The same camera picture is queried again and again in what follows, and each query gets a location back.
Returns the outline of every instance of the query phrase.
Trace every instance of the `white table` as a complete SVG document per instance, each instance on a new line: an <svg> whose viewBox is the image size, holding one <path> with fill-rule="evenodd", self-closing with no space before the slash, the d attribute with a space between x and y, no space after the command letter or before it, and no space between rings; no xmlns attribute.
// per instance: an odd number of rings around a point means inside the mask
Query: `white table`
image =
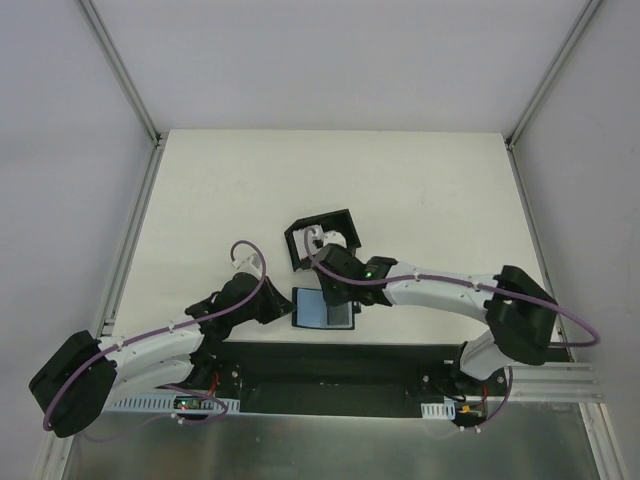
<svg viewBox="0 0 640 480"><path fill-rule="evenodd" d="M498 134L173 130L133 257L115 334L165 325L234 274L229 247L254 241L287 297L318 287L294 274L283 232L296 219L349 208L358 257L425 268L542 275ZM459 344L486 327L418 307L366 307L353 331L248 322L232 340Z"/></svg>

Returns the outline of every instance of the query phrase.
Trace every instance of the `white wall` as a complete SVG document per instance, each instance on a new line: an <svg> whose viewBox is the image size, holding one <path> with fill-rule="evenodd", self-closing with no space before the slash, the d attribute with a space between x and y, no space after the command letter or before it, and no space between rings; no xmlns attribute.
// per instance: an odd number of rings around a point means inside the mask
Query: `white wall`
<svg viewBox="0 0 640 480"><path fill-rule="evenodd" d="M0 477L44 438L27 389L90 328L150 144L72 0L0 6Z"/></svg>
<svg viewBox="0 0 640 480"><path fill-rule="evenodd" d="M517 145L558 297L588 317L630 478L640 476L640 2L605 2Z"/></svg>
<svg viewBox="0 0 640 480"><path fill-rule="evenodd" d="M158 127L509 133L585 0L97 0Z"/></svg>

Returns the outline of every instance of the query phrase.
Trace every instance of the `wall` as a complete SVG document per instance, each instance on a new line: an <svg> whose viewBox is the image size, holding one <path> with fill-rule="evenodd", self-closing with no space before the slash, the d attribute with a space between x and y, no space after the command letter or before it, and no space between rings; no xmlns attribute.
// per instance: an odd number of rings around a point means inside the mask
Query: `wall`
<svg viewBox="0 0 640 480"><path fill-rule="evenodd" d="M640 476L640 2L606 2L516 149L552 284L599 327L593 361Z"/></svg>
<svg viewBox="0 0 640 480"><path fill-rule="evenodd" d="M44 438L27 389L94 323L150 144L73 1L0 6L0 477Z"/></svg>
<svg viewBox="0 0 640 480"><path fill-rule="evenodd" d="M509 133L585 0L96 0L170 128Z"/></svg>

